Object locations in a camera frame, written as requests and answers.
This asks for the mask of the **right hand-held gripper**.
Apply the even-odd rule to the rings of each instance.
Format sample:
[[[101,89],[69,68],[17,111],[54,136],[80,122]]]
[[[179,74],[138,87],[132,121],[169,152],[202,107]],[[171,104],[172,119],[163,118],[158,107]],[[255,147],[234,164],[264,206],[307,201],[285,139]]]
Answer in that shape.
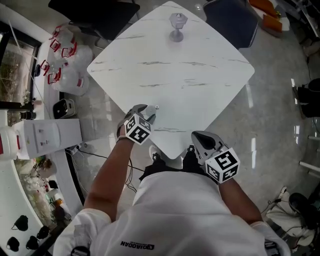
[[[217,184],[222,184],[238,174],[241,162],[232,147],[224,147],[212,154],[212,149],[224,144],[218,135],[197,130],[191,133],[191,140],[199,163],[204,164],[204,172]]]

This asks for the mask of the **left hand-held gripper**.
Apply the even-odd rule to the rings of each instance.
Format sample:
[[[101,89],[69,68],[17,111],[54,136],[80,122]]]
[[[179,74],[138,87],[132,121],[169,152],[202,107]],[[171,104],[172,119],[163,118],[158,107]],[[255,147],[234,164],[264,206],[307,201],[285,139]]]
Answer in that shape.
[[[146,104],[134,105],[124,121],[125,136],[138,145],[142,145],[149,138],[152,133],[152,124],[156,119],[155,113],[145,119],[142,111],[147,107]]]

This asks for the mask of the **person's left hand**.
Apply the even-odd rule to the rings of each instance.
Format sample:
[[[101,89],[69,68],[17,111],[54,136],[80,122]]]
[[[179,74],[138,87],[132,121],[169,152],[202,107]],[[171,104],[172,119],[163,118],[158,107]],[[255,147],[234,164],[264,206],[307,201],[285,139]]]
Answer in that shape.
[[[128,140],[126,136],[126,125],[125,125],[127,122],[128,122],[128,119],[125,118],[118,124],[117,131],[116,131],[117,142],[120,140]]]

